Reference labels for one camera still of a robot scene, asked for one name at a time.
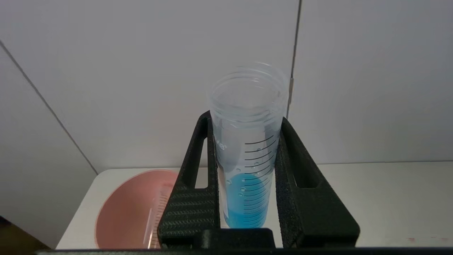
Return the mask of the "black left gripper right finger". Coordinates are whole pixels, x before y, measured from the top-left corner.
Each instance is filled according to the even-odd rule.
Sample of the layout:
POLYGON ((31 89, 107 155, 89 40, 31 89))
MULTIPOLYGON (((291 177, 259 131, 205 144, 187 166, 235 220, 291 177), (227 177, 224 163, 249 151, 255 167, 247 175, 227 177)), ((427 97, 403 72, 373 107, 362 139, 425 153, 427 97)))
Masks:
POLYGON ((275 161, 276 205, 283 248, 354 247, 357 221, 283 118, 275 161))

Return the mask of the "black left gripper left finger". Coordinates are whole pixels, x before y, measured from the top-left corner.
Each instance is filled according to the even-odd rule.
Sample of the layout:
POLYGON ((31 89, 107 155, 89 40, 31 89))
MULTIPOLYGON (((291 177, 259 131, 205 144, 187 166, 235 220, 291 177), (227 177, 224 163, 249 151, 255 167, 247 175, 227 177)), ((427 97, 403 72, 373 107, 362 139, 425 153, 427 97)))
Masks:
POLYGON ((211 115, 197 120, 193 135, 157 228, 162 248, 192 248, 206 231, 220 229, 219 184, 211 115), (196 188, 200 159, 207 143, 207 187, 196 188))

